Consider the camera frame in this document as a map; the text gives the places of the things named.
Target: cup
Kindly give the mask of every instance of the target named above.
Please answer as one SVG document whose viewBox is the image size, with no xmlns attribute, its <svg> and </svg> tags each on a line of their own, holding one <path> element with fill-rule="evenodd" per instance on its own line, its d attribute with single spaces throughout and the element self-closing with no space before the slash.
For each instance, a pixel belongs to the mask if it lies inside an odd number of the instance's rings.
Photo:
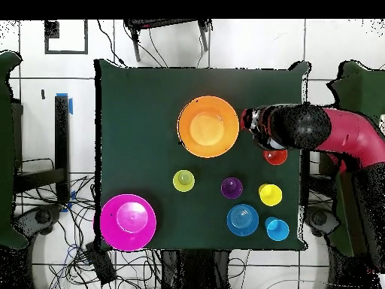
<svg viewBox="0 0 385 289">
<path fill-rule="evenodd" d="M 185 169 L 176 172 L 172 178 L 172 184 L 180 192 L 188 192 L 193 188 L 194 183 L 194 175 Z"/>
<path fill-rule="evenodd" d="M 263 151 L 263 157 L 269 164 L 280 165 L 286 161 L 287 150 Z"/>
<path fill-rule="evenodd" d="M 259 186 L 258 194 L 267 206 L 277 205 L 282 200 L 282 190 L 274 184 L 262 184 Z"/>
<path fill-rule="evenodd" d="M 227 227 L 236 236 L 251 235 L 258 228 L 258 223 L 258 213 L 247 204 L 236 205 L 227 214 Z"/>
<path fill-rule="evenodd" d="M 236 199 L 242 194 L 243 186 L 237 178 L 226 178 L 221 186 L 222 194 L 228 199 Z"/>
<path fill-rule="evenodd" d="M 282 241 L 289 235 L 289 225 L 278 218 L 269 217 L 265 221 L 268 237 L 276 242 Z"/>
</svg>

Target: dark green tabletop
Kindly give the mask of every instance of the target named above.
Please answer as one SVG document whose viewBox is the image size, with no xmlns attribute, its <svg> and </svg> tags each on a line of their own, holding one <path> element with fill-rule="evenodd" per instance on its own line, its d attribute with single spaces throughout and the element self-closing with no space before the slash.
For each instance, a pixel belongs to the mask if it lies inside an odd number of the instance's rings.
<svg viewBox="0 0 385 289">
<path fill-rule="evenodd" d="M 117 68 L 99 60 L 102 72 L 102 198 L 104 205 L 121 193 L 144 197 L 156 213 L 157 227 L 147 248 L 287 249 L 302 250 L 298 239 L 299 151 L 290 151 L 281 166 L 271 166 L 249 132 L 239 132 L 224 155 L 203 159 L 178 144 L 180 110 L 199 96 L 225 99 L 238 114 L 244 108 L 302 102 L 302 77 L 308 64 L 288 70 Z M 175 190 L 172 178 L 190 170 L 194 188 Z M 224 178 L 239 178 L 244 192 L 226 199 Z M 269 183 L 283 191 L 280 204 L 268 207 L 258 187 Z M 247 237 L 233 235 L 226 224 L 229 210 L 249 204 L 259 214 L 259 226 Z M 264 222 L 269 216 L 285 220 L 289 237 L 274 242 Z"/>
</svg>

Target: pink plate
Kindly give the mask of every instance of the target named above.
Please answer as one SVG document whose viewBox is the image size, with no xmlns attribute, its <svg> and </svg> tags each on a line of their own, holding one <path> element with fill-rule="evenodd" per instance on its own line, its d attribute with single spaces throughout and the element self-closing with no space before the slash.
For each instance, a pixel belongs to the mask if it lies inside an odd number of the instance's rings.
<svg viewBox="0 0 385 289">
<path fill-rule="evenodd" d="M 141 197 L 122 194 L 102 208 L 100 230 L 105 241 L 119 251 L 136 251 L 153 238 L 156 217 L 151 205 Z"/>
</svg>

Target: plate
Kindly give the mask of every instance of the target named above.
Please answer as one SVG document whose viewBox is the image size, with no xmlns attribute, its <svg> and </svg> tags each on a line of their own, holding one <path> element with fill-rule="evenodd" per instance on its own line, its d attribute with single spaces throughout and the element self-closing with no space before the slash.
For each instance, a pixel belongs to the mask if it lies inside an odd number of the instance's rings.
<svg viewBox="0 0 385 289">
<path fill-rule="evenodd" d="M 180 143 L 197 157 L 218 157 L 237 140 L 238 116 L 216 96 L 201 96 L 187 104 L 177 119 Z"/>
<path fill-rule="evenodd" d="M 105 241 L 119 251 L 136 251 L 147 245 L 156 229 L 151 205 L 140 196 L 121 194 L 102 208 L 100 230 Z"/>
</svg>

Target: red cup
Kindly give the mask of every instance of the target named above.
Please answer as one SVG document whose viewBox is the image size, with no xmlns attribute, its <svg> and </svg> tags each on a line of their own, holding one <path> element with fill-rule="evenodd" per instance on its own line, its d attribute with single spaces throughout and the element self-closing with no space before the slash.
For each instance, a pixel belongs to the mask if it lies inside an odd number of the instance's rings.
<svg viewBox="0 0 385 289">
<path fill-rule="evenodd" d="M 263 151 L 263 157 L 272 165 L 280 165 L 286 161 L 287 150 Z"/>
</svg>

